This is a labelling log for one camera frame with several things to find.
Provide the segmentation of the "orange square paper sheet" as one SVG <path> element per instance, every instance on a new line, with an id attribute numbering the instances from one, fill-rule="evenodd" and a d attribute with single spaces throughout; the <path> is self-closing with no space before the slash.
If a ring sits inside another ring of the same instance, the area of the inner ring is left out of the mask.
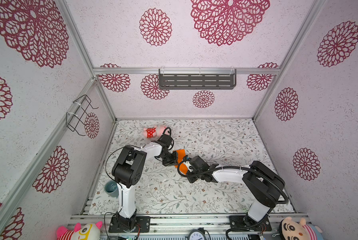
<path id="1" fill-rule="evenodd" d="M 177 169 L 179 164 L 183 161 L 183 158 L 186 156 L 185 150 L 176 150 L 175 151 L 178 154 L 178 160 L 177 160 L 177 165 L 175 166 L 175 168 Z M 179 167 L 179 171 L 186 175 L 188 172 L 188 167 L 185 164 L 180 165 Z"/>

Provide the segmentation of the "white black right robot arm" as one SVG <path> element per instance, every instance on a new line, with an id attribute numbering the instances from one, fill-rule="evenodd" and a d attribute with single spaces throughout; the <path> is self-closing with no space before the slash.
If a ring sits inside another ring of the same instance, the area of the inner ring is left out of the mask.
<path id="1" fill-rule="evenodd" d="M 245 184 L 255 200 L 244 217 L 245 224 L 252 226 L 265 221 L 277 205 L 287 205 L 289 198 L 284 191 L 284 180 L 262 162 L 254 161 L 249 166 L 208 165 L 203 159 L 192 159 L 185 164 L 188 167 L 184 174 L 190 183 L 203 180 L 208 183 Z"/>

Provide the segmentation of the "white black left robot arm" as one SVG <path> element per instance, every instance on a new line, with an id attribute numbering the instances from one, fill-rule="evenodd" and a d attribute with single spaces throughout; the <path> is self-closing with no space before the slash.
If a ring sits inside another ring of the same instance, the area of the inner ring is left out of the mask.
<path id="1" fill-rule="evenodd" d="M 135 185 L 142 177 L 146 161 L 158 159 L 169 164 L 178 163 L 178 155 L 170 152 L 174 144 L 174 141 L 153 141 L 143 147 L 126 145 L 122 148 L 112 169 L 120 190 L 118 213 L 121 217 L 130 219 L 136 213 Z"/>

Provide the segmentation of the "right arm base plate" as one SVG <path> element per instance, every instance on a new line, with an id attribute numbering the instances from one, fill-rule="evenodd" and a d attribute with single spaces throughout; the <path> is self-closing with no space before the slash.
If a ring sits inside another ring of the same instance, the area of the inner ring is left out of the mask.
<path id="1" fill-rule="evenodd" d="M 272 227 L 268 215 L 259 220 L 254 220 L 246 215 L 231 215 L 228 217 L 230 228 L 233 231 L 270 232 Z"/>

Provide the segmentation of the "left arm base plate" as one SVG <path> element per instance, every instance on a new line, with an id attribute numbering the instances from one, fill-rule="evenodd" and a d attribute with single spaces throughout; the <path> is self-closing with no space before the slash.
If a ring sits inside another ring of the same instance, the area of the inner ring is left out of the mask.
<path id="1" fill-rule="evenodd" d="M 115 215 L 111 219 L 109 233 L 148 233 L 151 217 L 133 216 L 130 219 Z"/>

